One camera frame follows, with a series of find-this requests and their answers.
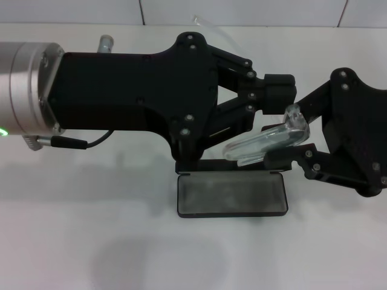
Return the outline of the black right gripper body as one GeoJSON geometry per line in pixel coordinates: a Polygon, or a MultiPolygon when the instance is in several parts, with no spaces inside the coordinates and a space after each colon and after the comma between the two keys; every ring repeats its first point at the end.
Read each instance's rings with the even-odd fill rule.
{"type": "Polygon", "coordinates": [[[364,197],[386,188],[386,90],[372,88],[349,68],[330,75],[323,134],[330,153],[346,158],[364,180],[364,197]]]}

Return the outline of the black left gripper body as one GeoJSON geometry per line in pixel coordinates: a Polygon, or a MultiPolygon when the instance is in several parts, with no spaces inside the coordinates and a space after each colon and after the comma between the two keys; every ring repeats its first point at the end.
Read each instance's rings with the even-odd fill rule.
{"type": "Polygon", "coordinates": [[[66,53],[48,101],[63,129],[149,131],[198,159],[217,85],[205,37],[189,31],[156,54],[66,53]]]}

